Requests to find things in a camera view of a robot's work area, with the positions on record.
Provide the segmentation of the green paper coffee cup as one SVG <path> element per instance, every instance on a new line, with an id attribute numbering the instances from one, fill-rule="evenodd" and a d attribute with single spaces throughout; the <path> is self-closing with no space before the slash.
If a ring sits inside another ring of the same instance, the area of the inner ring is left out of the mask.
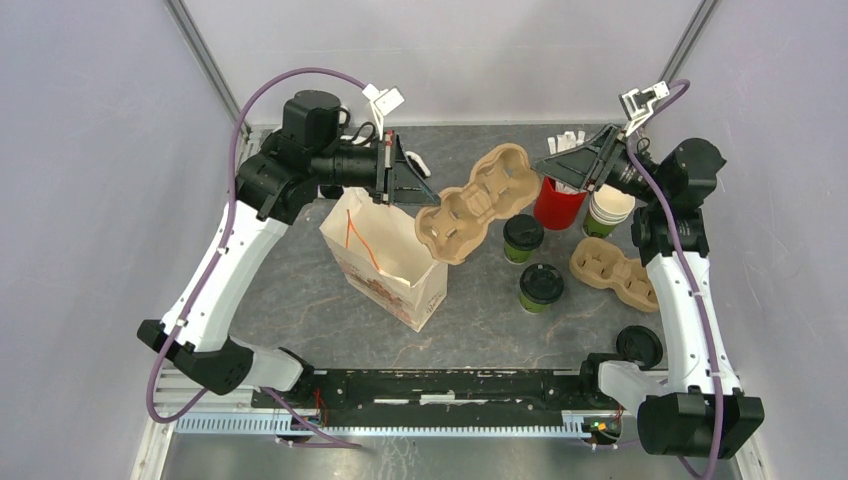
<path id="1" fill-rule="evenodd" d="M 535 242 L 521 243 L 505 239 L 503 251 L 506 260 L 510 263 L 524 264 L 538 248 L 539 246 Z"/>

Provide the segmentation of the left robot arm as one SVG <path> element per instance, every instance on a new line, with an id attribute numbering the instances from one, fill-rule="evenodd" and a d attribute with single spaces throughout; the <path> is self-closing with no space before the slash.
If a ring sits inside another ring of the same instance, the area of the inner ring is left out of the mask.
<path id="1" fill-rule="evenodd" d="M 340 99 L 319 90 L 300 91 L 284 104 L 280 130 L 238 167 L 235 201 L 224 208 L 184 293 L 162 318 L 137 330 L 142 343 L 214 394 L 246 384 L 274 388 L 290 407 L 312 399 L 314 381 L 298 357 L 239 342 L 229 330 L 259 266 L 320 187 L 359 187 L 378 204 L 440 202 L 396 133 L 356 145 L 342 137 L 341 113 Z"/>

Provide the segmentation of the brown cardboard cup carrier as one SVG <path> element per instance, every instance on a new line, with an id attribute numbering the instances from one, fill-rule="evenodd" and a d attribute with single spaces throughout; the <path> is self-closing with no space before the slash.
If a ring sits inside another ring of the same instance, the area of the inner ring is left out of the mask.
<path id="1" fill-rule="evenodd" d="M 459 265 L 482 244 L 493 221 L 533 203 L 541 184 L 523 147 L 498 145 L 475 163 L 465 185 L 443 189 L 439 205 L 418 211 L 416 238 L 433 259 Z"/>

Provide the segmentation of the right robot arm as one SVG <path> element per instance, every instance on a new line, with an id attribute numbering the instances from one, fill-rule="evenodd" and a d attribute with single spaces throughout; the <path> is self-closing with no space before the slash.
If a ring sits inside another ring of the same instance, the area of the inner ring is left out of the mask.
<path id="1" fill-rule="evenodd" d="M 749 396 L 726 355 L 709 278 L 701 211 L 725 161 L 702 138 L 688 138 L 662 161 L 609 125 L 576 148 L 537 160 L 538 173 L 581 190 L 613 187 L 635 197 L 631 238 L 657 295 L 667 346 L 665 383 L 622 356 L 593 354 L 577 382 L 580 400 L 615 400 L 637 420 L 653 455 L 733 457 L 762 425 L 762 401 Z"/>

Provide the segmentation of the paper takeout bag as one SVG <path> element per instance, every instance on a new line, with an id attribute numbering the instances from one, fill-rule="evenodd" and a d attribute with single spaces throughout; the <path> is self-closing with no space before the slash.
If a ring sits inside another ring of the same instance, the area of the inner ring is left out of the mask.
<path id="1" fill-rule="evenodd" d="M 320 226 L 346 280 L 419 332 L 447 295 L 448 265 L 415 236 L 412 216 L 348 188 Z"/>

